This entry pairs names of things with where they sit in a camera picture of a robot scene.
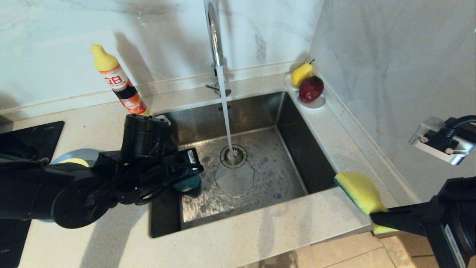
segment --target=marble wall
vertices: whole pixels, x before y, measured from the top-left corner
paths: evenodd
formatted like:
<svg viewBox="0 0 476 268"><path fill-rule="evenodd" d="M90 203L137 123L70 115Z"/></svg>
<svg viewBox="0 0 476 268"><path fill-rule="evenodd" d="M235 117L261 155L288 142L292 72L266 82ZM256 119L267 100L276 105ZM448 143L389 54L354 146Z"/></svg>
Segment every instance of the marble wall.
<svg viewBox="0 0 476 268"><path fill-rule="evenodd" d="M326 0L309 57L422 200L474 176L408 144L424 119L476 113L474 0Z"/></svg>
<svg viewBox="0 0 476 268"><path fill-rule="evenodd" d="M228 69L305 58L323 0L218 0ZM134 84L210 72L202 0L0 1L0 110L108 89L100 43Z"/></svg>

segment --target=apple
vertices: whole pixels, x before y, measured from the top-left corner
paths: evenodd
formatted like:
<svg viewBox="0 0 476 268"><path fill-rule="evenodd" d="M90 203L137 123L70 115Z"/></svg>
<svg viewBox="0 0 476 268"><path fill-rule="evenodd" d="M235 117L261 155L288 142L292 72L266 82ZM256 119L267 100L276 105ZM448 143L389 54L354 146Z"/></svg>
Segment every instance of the apple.
<svg viewBox="0 0 476 268"><path fill-rule="evenodd" d="M317 99L323 91L324 82L317 76L311 76L299 86L299 98L304 103L310 103Z"/></svg>

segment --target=chrome faucet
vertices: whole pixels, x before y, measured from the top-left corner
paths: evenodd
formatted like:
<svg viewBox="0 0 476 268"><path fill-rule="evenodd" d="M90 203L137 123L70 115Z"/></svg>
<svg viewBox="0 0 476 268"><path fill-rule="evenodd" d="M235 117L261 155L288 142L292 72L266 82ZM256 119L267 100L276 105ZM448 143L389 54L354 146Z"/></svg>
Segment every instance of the chrome faucet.
<svg viewBox="0 0 476 268"><path fill-rule="evenodd" d="M210 37L210 48L213 57L213 63L211 65L213 74L213 85L205 85L207 88L215 90L220 95L220 85L218 83L217 68L223 69L225 73L225 61L223 59L223 50L221 48L220 38L220 22L218 20L218 9L215 0L204 0L205 14L207 16L208 36ZM228 96L231 93L228 87L228 82L225 78L225 95Z"/></svg>

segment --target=stainless steel sink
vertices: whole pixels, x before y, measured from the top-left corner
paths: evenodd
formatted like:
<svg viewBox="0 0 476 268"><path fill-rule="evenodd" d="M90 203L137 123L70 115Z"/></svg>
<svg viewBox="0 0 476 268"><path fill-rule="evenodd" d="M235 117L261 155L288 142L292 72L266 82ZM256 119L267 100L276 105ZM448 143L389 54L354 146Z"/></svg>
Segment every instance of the stainless steel sink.
<svg viewBox="0 0 476 268"><path fill-rule="evenodd" d="M200 189L170 189L152 202L151 236L335 186L334 170L287 92L228 102L233 163L222 109L219 103L165 114L179 149L195 147L205 171Z"/></svg>

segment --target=bottle label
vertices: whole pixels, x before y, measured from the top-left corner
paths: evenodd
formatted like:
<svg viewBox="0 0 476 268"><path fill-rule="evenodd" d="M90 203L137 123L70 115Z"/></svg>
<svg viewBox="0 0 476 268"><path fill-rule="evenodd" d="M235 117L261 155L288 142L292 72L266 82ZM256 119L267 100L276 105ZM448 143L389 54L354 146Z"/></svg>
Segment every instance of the bottle label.
<svg viewBox="0 0 476 268"><path fill-rule="evenodd" d="M134 96L128 99L120 99L122 105L126 107L130 113L142 114L146 111L147 106L142 101L142 98L139 96L139 93L136 93Z"/></svg>
<svg viewBox="0 0 476 268"><path fill-rule="evenodd" d="M127 87L127 85L132 86L127 77L126 73L118 64L114 69L100 72L102 77L106 80L106 82L111 86L112 90L114 91L121 91Z"/></svg>

